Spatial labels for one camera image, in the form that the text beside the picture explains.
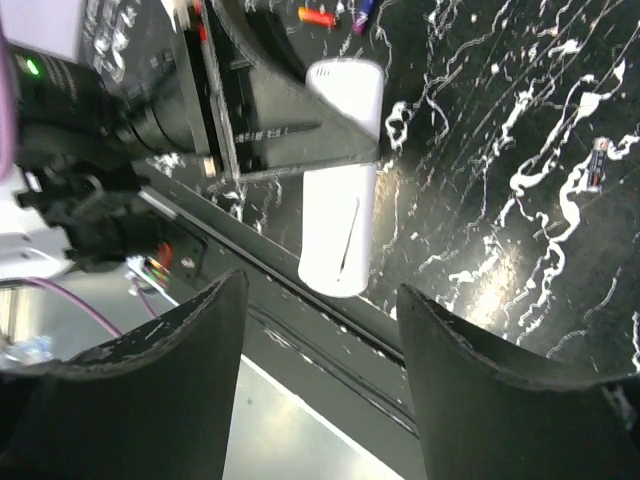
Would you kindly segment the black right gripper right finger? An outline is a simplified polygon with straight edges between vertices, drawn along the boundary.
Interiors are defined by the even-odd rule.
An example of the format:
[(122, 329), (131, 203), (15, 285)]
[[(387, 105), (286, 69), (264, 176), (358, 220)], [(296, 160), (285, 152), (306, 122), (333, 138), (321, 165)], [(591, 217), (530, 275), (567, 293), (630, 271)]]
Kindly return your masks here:
[(410, 285), (397, 320), (431, 479), (635, 479), (639, 378), (559, 363)]

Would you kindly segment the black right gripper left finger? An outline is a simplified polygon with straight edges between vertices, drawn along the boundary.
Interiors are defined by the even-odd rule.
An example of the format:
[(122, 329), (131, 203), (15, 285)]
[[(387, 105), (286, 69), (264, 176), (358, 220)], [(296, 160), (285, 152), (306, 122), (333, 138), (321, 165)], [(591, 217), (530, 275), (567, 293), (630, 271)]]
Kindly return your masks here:
[(68, 361), (3, 371), (2, 477), (221, 478), (247, 306), (231, 270)]

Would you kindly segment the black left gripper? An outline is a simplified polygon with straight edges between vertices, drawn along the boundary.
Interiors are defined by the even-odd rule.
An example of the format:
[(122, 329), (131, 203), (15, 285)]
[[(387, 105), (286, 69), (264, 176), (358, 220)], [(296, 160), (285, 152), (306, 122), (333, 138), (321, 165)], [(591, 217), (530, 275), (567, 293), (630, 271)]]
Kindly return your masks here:
[(278, 15), (237, 1), (174, 1), (172, 49), (205, 175), (258, 180), (374, 161), (378, 142), (304, 84)]

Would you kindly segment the white remote control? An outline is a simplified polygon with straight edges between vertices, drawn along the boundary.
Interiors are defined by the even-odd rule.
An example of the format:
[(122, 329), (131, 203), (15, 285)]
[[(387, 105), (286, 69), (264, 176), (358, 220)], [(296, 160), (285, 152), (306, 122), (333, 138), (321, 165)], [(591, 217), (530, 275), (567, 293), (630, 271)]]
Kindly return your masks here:
[[(312, 64), (306, 86), (354, 120), (379, 146), (384, 72), (374, 62), (327, 59)], [(303, 176), (299, 278), (333, 298), (362, 293), (369, 279), (377, 162)]]

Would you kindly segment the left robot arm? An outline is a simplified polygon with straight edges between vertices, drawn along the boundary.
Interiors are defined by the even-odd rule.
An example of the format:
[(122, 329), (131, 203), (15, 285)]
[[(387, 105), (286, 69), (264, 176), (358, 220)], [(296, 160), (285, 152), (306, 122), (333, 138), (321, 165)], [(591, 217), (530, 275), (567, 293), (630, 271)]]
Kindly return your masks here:
[(51, 278), (129, 256), (171, 260), (132, 203), (138, 164), (200, 162), (207, 186), (372, 162), (374, 135), (308, 89), (281, 38), (235, 1), (175, 1), (172, 52), (150, 83), (110, 92), (92, 68), (1, 45), (1, 277)]

